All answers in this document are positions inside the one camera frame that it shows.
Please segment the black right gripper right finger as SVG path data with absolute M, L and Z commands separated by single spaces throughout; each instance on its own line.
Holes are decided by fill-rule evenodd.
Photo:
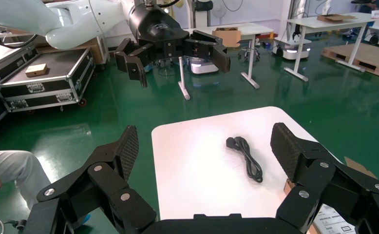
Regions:
M 306 233 L 322 205 L 339 213 L 358 234 L 379 234 L 379 180 L 337 161 L 320 143 L 295 136 L 282 122 L 270 146 L 294 184 L 276 218 Z

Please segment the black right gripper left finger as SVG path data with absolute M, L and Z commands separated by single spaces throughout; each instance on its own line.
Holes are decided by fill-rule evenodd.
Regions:
M 72 234 L 84 216 L 100 209 L 120 234 L 141 234 L 156 211 L 128 185 L 139 152 L 137 129 L 98 146 L 77 170 L 43 188 L 27 219 L 26 234 Z

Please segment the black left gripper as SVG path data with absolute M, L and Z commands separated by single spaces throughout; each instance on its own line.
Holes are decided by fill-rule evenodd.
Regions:
M 191 34 L 157 5 L 141 3 L 130 12 L 129 26 L 136 43 L 124 39 L 115 50 L 118 70 L 146 88 L 145 67 L 152 60 L 188 56 L 210 60 L 222 73 L 230 71 L 231 60 L 222 39 L 194 30 Z

